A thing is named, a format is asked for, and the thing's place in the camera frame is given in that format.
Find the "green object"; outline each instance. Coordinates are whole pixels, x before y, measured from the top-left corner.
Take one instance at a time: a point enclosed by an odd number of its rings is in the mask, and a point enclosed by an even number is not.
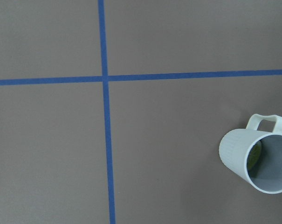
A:
[[[250,171],[260,158],[262,150],[262,143],[257,141],[257,143],[252,147],[248,154],[247,169]]]

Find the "coffee mug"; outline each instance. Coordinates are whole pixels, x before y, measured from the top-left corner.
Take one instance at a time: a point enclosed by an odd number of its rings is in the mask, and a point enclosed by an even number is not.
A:
[[[262,120],[275,122],[272,132],[257,130]],[[225,166],[257,190],[282,192],[282,117],[254,114],[245,129],[222,138],[219,153]]]

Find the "blue line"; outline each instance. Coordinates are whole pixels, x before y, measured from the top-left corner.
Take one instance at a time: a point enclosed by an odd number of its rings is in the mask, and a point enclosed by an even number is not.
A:
[[[102,79],[103,78],[101,76],[2,79],[2,80],[0,80],[0,85],[29,85],[29,84],[55,84],[55,83],[92,83],[92,82],[101,82]]]
[[[242,77],[242,76],[271,76],[282,75],[282,70],[247,70],[247,71],[211,71],[190,73],[164,73],[144,75],[120,75],[109,76],[109,81],[136,81],[136,80],[160,80],[183,78],[212,78],[212,77]]]
[[[106,34],[105,34],[103,0],[98,0],[98,16],[99,16],[100,47],[101,47],[101,57],[102,57],[103,108],[104,108],[105,144],[106,144],[106,158],[107,158],[109,213],[110,213],[110,224],[116,224],[113,156],[112,156],[112,140],[111,140],[112,138],[111,138],[111,123],[110,123],[108,59],[107,59],[107,44],[106,44]]]

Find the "mug handle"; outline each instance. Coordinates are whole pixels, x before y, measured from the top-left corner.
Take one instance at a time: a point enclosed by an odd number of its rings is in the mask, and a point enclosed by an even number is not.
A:
[[[263,116],[259,114],[254,114],[249,119],[246,129],[257,130],[262,120],[275,122],[275,127],[273,128],[272,133],[282,134],[282,117],[277,115]]]

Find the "vertical blue line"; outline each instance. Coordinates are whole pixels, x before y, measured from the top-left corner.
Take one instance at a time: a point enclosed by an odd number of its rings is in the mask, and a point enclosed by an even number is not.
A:
[[[106,44],[106,34],[105,34],[103,0],[98,0],[98,16],[99,16],[100,47],[101,47],[101,57],[102,57],[103,107],[104,107],[105,144],[106,144],[107,173],[108,173],[107,176],[108,176],[110,224],[116,224],[111,123],[110,123],[110,97],[109,97],[109,80],[108,80],[108,62],[107,62],[108,60],[107,60],[107,44]]]

